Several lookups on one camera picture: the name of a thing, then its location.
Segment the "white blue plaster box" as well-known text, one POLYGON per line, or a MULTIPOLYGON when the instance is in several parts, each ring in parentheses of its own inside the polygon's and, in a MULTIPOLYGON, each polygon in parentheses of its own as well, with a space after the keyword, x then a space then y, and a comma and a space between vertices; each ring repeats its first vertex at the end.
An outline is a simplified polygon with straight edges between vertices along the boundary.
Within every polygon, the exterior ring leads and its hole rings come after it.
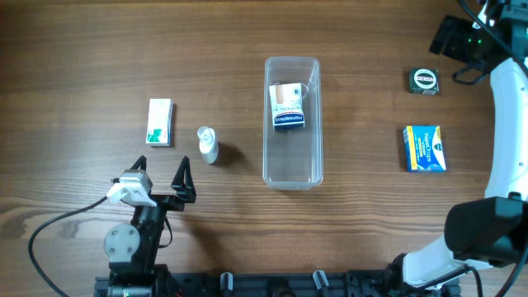
POLYGON ((304 128, 303 84, 300 82, 269 86, 271 119, 275 130, 304 128))

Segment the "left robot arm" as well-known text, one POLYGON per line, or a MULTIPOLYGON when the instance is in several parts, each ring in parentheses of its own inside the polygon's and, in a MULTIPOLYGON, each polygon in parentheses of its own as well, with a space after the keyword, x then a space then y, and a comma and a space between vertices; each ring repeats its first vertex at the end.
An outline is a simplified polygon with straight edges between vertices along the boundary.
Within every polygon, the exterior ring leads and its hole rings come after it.
POLYGON ((183 296, 184 290, 172 277, 167 265, 157 264, 164 229, 170 229, 167 213, 182 212, 185 204, 196 201, 190 160, 184 157, 172 179, 171 195, 153 194, 153 183, 141 156, 130 169, 113 181, 106 198, 134 207, 128 224, 111 228, 104 240, 110 275, 96 280, 95 296, 183 296))

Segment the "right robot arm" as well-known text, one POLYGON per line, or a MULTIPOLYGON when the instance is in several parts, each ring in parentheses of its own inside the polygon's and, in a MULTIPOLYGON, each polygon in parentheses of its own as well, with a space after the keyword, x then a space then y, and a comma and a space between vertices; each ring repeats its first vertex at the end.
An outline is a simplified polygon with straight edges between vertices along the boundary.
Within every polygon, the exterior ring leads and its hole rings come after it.
POLYGON ((527 265, 527 3, 482 1, 467 19, 446 16, 430 52, 489 78, 494 102, 492 170, 484 197, 455 205, 443 234, 387 266, 379 290, 398 296, 449 294, 462 275, 513 265, 504 296, 527 265))

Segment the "white spray bottle clear cap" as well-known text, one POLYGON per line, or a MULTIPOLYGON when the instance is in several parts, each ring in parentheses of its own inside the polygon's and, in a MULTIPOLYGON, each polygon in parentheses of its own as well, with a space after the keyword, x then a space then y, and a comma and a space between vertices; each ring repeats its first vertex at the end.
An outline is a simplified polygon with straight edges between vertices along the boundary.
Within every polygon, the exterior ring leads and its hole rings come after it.
POLYGON ((207 126, 197 130, 200 153, 207 164, 213 164, 219 155, 219 145, 215 131, 207 126))

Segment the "white green medicine box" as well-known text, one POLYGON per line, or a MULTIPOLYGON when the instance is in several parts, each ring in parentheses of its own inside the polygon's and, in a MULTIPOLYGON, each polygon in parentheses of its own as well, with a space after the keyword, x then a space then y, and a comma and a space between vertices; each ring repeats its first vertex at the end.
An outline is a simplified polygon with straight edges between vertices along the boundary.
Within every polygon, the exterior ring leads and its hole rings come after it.
POLYGON ((150 146, 169 146, 172 131, 172 100, 151 99, 145 143, 150 146))

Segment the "blue yellow lozenge box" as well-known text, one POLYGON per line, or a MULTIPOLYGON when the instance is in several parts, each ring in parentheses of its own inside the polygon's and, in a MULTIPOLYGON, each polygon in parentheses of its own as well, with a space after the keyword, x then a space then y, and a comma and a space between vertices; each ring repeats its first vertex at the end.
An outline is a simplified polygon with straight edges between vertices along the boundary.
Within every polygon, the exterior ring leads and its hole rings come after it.
POLYGON ((408 125, 403 141, 409 172, 444 172, 446 160, 438 125, 408 125))

